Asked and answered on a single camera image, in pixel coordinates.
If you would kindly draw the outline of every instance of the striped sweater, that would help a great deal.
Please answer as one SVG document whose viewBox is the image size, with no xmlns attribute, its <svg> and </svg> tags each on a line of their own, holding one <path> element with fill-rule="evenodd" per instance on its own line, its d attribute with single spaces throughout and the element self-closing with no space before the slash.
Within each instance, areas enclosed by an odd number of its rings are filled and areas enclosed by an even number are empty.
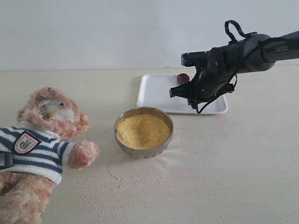
<svg viewBox="0 0 299 224">
<path fill-rule="evenodd" d="M 41 131 L 23 121 L 17 127 L 0 128 L 0 151 L 13 153 L 13 166 L 3 171 L 42 175 L 61 182 L 62 166 L 75 143 L 60 141 L 58 134 Z"/>
</svg>

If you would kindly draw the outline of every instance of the teddy bear head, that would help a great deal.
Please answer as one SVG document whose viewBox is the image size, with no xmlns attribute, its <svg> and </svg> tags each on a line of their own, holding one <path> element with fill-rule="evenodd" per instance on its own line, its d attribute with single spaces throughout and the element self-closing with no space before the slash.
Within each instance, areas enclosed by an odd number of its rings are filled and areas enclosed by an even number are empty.
<svg viewBox="0 0 299 224">
<path fill-rule="evenodd" d="M 33 92 L 25 106 L 18 111 L 17 122 L 30 122 L 37 128 L 57 133 L 69 141 L 84 134 L 90 120 L 78 105 L 60 90 L 43 87 Z"/>
</svg>

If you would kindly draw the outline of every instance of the blue and white striped sweater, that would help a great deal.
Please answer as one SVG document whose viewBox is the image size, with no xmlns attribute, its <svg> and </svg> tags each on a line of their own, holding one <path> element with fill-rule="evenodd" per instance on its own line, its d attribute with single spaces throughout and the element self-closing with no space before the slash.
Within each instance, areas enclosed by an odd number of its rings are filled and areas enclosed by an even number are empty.
<svg viewBox="0 0 299 224">
<path fill-rule="evenodd" d="M 24 132 L 34 136 L 40 144 L 28 154 L 14 154 L 14 165 L 0 172 L 12 171 L 42 175 L 55 184 L 59 184 L 63 172 L 62 166 L 67 164 L 75 143 L 60 141 L 59 135 L 54 132 L 43 132 L 28 122 L 21 122 L 18 127 L 0 128 L 0 151 L 13 152 L 14 142 Z"/>
</svg>

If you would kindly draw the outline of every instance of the spilled grains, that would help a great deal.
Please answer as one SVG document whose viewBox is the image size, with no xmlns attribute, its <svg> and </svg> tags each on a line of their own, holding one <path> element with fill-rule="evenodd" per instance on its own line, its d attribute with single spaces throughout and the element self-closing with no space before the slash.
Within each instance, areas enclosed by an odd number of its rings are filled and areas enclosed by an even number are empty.
<svg viewBox="0 0 299 224">
<path fill-rule="evenodd" d="M 166 142 L 170 134 L 169 127 L 161 119 L 149 114 L 126 118 L 117 126 L 117 138 L 134 149 L 157 147 Z"/>
</svg>

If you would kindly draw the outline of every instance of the sweater patch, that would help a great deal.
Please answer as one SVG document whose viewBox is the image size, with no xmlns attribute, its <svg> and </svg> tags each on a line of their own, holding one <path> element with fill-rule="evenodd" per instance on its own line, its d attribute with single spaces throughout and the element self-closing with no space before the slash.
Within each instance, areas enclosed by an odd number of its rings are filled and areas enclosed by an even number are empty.
<svg viewBox="0 0 299 224">
<path fill-rule="evenodd" d="M 41 141 L 33 135 L 24 131 L 13 144 L 13 153 L 16 155 L 26 155 L 38 146 Z"/>
</svg>

